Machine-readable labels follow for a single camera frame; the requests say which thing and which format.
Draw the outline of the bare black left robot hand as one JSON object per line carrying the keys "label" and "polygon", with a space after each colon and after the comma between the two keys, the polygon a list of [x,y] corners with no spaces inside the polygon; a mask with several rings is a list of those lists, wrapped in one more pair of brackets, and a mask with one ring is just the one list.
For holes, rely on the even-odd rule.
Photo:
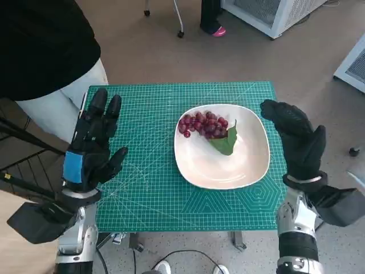
{"label": "bare black left robot hand", "polygon": [[108,102],[107,95],[105,88],[97,90],[88,109],[81,112],[66,151],[63,179],[74,192],[89,192],[113,179],[128,153],[128,148],[122,147],[111,155],[110,139],[117,130],[121,97],[114,95]]}

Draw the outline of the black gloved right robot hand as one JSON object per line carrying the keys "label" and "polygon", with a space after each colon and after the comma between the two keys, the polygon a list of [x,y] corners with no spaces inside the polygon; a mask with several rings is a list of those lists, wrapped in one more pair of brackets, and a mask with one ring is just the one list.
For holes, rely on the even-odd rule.
{"label": "black gloved right robot hand", "polygon": [[260,104],[261,115],[273,122],[283,147],[287,175],[299,182],[319,177],[326,146],[326,128],[313,128],[307,115],[294,105],[274,100]]}

